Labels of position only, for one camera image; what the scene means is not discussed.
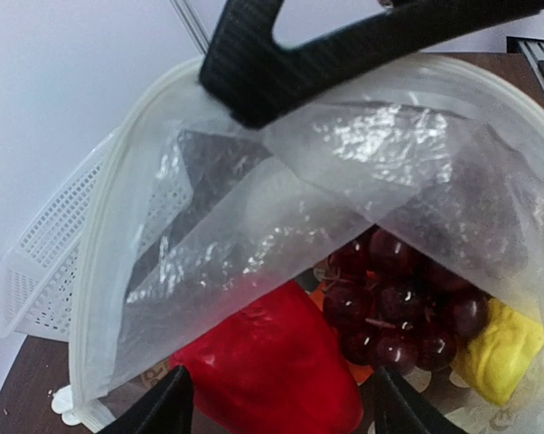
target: yellow lemon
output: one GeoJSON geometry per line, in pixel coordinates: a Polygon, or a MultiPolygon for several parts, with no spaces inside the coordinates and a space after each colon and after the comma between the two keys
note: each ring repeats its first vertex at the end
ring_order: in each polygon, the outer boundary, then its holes
{"type": "Polygon", "coordinates": [[[489,325],[459,349],[453,369],[487,401],[502,406],[543,344],[541,324],[493,298],[489,325]]]}

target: dark wood surface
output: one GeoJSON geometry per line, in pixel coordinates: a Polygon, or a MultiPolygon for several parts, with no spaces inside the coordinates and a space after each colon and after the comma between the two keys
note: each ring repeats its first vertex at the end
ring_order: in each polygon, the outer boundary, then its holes
{"type": "MultiPolygon", "coordinates": [[[[519,54],[459,53],[454,57],[491,71],[544,107],[529,64],[519,54]]],[[[86,434],[69,428],[51,410],[52,393],[69,383],[67,345],[28,337],[0,393],[0,434],[86,434]]]]}

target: white backdrop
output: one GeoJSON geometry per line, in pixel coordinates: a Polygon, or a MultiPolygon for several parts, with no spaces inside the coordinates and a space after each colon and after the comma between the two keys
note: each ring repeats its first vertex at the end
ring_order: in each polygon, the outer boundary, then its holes
{"type": "MultiPolygon", "coordinates": [[[[288,0],[277,38],[301,42],[380,10],[376,0],[320,3],[288,0]]],[[[223,0],[197,5],[213,29],[223,0]]],[[[544,15],[437,49],[503,51],[507,34],[544,37],[544,15]]],[[[168,0],[0,0],[0,260],[145,87],[194,55],[168,0]]],[[[22,341],[0,340],[0,388],[22,341]]]]}

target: clear plastic bag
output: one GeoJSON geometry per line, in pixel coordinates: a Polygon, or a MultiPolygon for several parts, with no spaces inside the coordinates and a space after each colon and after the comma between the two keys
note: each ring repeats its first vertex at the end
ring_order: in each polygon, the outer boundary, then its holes
{"type": "MultiPolygon", "coordinates": [[[[544,112],[527,97],[412,56],[253,132],[195,72],[171,72],[140,101],[89,210],[70,338],[88,426],[121,412],[113,397],[130,380],[374,222],[544,324],[544,112]],[[150,210],[183,179],[188,199],[141,251],[150,210]],[[101,417],[90,403],[106,396],[101,417]]],[[[543,367],[544,351],[519,408],[543,367]]],[[[508,432],[529,432],[519,426],[508,432]]]]}

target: red toy bell pepper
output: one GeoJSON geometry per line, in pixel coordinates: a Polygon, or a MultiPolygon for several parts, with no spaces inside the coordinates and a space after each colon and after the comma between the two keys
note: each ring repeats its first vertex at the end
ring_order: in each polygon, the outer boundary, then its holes
{"type": "Polygon", "coordinates": [[[233,434],[350,434],[361,422],[356,382],[336,337],[293,281],[230,316],[171,359],[194,403],[233,434]]]}

